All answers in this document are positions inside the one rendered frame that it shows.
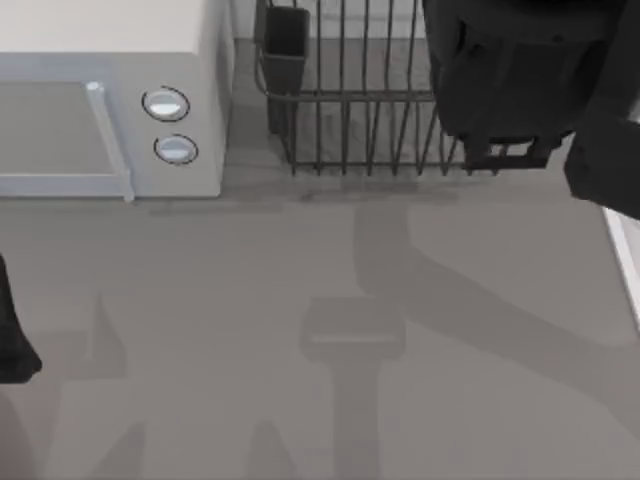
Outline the dark grey cutlery holder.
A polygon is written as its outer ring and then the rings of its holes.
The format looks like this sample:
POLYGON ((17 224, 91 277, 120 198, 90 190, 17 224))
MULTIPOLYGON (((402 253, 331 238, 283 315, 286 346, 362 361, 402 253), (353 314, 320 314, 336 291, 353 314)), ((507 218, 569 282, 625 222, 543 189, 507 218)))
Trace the dark grey cutlery holder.
POLYGON ((310 12, 301 7, 268 7, 263 39, 263 66, 268 90, 298 95, 309 51, 310 12))

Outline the pale microwave oven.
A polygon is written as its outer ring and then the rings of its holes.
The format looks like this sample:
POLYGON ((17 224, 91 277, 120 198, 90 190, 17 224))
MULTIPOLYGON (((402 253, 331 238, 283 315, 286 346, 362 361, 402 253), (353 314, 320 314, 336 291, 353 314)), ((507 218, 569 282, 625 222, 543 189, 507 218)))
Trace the pale microwave oven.
POLYGON ((101 82, 136 198, 216 197, 235 66, 230 0, 0 0, 0 82, 101 82), (151 118, 142 95, 184 93, 189 114, 151 118), (199 155, 169 165, 156 138, 191 138, 199 155))

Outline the round silver microwave knob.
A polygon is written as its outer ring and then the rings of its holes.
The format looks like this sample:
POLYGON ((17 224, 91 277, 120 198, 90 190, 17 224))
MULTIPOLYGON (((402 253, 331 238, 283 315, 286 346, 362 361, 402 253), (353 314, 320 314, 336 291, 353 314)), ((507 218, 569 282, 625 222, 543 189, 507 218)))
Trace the round silver microwave knob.
POLYGON ((153 149, 155 155, 169 165, 188 165, 199 155, 197 144, 188 136, 179 134, 156 138, 153 149))
POLYGON ((141 104, 151 118, 160 122, 178 122, 190 111, 187 96, 169 86, 145 92, 142 95, 141 104))

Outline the grey microwave door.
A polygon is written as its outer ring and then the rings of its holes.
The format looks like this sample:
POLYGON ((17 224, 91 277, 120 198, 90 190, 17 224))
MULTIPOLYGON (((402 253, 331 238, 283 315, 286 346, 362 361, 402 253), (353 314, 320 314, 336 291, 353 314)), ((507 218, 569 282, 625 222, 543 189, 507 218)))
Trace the grey microwave door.
POLYGON ((0 82, 0 198, 120 197, 83 82, 0 82))

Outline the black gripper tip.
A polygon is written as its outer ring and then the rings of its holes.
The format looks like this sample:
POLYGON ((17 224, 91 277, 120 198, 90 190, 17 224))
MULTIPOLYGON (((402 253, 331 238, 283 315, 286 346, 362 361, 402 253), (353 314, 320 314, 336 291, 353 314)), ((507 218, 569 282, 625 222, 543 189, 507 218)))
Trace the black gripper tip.
POLYGON ((6 262, 0 254, 0 384, 26 384, 42 367, 17 316, 6 262))

